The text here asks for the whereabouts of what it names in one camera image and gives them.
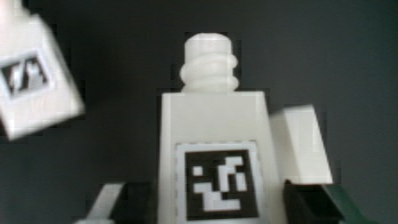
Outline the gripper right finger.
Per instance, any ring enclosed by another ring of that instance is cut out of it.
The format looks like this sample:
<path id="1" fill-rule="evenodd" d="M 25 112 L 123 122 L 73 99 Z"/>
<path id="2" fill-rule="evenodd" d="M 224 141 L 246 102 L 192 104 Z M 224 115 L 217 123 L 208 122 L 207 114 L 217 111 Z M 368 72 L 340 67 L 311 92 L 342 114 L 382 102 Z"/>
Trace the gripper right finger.
<path id="1" fill-rule="evenodd" d="M 288 224 L 379 224 L 333 178 L 315 107 L 271 116 Z"/>

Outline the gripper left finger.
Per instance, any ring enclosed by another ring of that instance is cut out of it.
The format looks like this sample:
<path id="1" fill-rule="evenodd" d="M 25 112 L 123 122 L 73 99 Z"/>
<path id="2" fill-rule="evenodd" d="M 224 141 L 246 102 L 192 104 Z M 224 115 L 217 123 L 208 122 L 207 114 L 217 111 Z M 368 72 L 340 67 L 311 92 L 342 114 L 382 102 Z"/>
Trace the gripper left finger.
<path id="1" fill-rule="evenodd" d="M 155 199 L 151 183 L 107 183 L 87 216 L 73 224 L 155 224 Z"/>

